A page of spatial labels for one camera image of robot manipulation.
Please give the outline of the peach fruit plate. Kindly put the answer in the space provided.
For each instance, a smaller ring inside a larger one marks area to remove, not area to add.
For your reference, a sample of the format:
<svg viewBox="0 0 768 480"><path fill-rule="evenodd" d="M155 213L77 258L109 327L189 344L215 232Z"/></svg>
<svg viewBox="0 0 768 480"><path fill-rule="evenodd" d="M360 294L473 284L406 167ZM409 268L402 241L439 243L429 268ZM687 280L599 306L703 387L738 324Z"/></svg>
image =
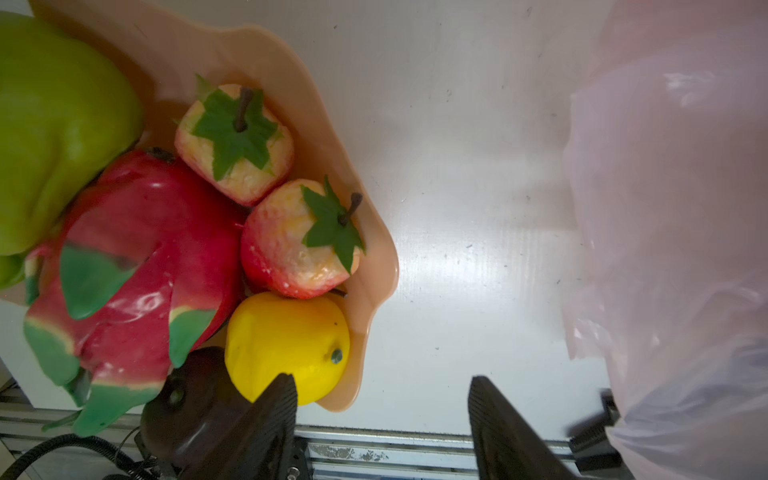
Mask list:
<svg viewBox="0 0 768 480"><path fill-rule="evenodd" d="M107 56L144 105L141 148L174 147L175 122L196 94L196 78L248 84L290 129L297 157L291 175L330 184L342 201L366 191L307 68L289 45L257 25L204 26L148 1L33 1L33 14ZM362 385L366 346L377 310L394 293L399 261L392 236L366 198L354 221L365 245L360 267L340 301L351 334L351 358L335 389L319 400L347 410Z"/></svg>

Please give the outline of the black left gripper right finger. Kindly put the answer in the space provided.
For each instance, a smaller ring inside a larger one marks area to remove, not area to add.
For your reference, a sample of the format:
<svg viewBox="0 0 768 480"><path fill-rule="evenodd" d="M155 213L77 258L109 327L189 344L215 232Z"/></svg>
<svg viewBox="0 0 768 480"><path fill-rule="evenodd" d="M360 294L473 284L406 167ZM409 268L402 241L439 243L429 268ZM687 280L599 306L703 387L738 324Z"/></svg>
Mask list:
<svg viewBox="0 0 768 480"><path fill-rule="evenodd" d="M472 378L468 412L481 479L575 478L489 378Z"/></svg>

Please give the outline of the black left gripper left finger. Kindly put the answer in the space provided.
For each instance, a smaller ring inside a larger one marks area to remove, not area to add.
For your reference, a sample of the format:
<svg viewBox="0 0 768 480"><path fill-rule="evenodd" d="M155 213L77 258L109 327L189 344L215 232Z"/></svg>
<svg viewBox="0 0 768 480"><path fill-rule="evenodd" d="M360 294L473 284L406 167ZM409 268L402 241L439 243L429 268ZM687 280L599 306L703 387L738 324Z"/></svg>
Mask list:
<svg viewBox="0 0 768 480"><path fill-rule="evenodd" d="M287 479L293 459L298 394L278 375L213 450L182 479Z"/></svg>

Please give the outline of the green pear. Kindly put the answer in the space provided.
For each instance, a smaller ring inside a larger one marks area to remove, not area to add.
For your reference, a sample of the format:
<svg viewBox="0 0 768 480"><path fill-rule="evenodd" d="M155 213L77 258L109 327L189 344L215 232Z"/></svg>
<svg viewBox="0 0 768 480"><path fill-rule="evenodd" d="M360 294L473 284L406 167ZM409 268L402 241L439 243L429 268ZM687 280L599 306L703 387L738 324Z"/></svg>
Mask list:
<svg viewBox="0 0 768 480"><path fill-rule="evenodd" d="M97 173L144 129L139 97L99 51L35 17L1 14L1 286Z"/></svg>

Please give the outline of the pink plastic bag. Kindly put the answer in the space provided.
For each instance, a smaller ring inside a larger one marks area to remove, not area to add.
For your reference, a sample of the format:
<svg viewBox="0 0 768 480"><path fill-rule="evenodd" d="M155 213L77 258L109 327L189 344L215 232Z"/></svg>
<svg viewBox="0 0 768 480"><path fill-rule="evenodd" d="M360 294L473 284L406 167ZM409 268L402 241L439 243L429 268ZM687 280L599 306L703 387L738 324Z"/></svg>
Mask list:
<svg viewBox="0 0 768 480"><path fill-rule="evenodd" d="M566 343L605 360L610 443L638 479L765 478L766 3L615 3L564 162Z"/></svg>

